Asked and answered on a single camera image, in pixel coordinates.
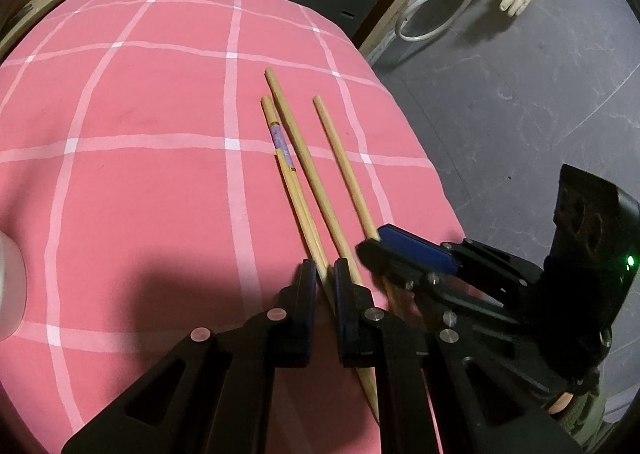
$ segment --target glove finger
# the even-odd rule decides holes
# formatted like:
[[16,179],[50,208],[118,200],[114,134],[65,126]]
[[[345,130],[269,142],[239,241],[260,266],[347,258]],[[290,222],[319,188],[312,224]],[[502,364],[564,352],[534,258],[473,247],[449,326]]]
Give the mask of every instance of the glove finger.
[[520,9],[523,3],[524,3],[523,0],[515,0],[511,4],[511,7],[509,7],[509,11],[507,12],[508,16],[510,18],[513,17],[513,15]]
[[520,6],[520,8],[518,10],[516,10],[516,17],[518,17],[520,14],[522,14],[524,12],[524,9],[527,8],[528,5],[529,5],[528,1],[523,1],[522,5]]
[[509,6],[516,0],[502,0],[502,2],[500,3],[500,10],[502,12],[504,12],[506,9],[509,8]]

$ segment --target gray floor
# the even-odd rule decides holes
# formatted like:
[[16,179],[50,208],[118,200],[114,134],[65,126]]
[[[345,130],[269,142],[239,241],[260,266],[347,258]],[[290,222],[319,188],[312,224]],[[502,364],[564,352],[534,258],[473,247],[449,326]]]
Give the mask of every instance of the gray floor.
[[[409,32],[430,30],[461,1],[433,0]],[[374,70],[466,234],[542,264],[562,163],[640,199],[639,66],[640,25],[625,0],[533,0],[514,22],[494,0],[476,0],[439,40],[394,41]],[[636,281],[614,326],[609,394],[640,382],[639,336]]]

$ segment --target purple band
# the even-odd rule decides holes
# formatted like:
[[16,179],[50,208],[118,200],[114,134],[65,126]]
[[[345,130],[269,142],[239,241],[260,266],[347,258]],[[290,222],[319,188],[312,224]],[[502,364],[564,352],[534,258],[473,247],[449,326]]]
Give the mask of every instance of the purple band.
[[271,124],[271,126],[269,126],[269,130],[271,132],[271,138],[273,139],[273,145],[276,146],[276,149],[280,149],[282,151],[287,165],[293,169],[293,160],[291,160],[291,155],[289,155],[289,148],[287,147],[287,141],[284,139],[284,135],[282,134],[282,127],[280,124]]

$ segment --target checkered tablecloth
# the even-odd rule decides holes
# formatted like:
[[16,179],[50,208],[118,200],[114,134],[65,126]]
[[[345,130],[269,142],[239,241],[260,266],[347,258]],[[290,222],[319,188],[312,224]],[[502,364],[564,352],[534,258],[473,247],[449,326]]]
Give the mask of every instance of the checkered tablecloth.
[[[350,243],[363,235],[316,94],[377,224],[462,239],[393,98],[317,13],[284,0],[66,1],[0,66],[0,229],[28,278],[0,383],[47,452],[192,328],[223,331],[271,307],[305,257],[260,109],[267,66]],[[268,452],[377,453],[318,300],[311,365],[276,375]]]

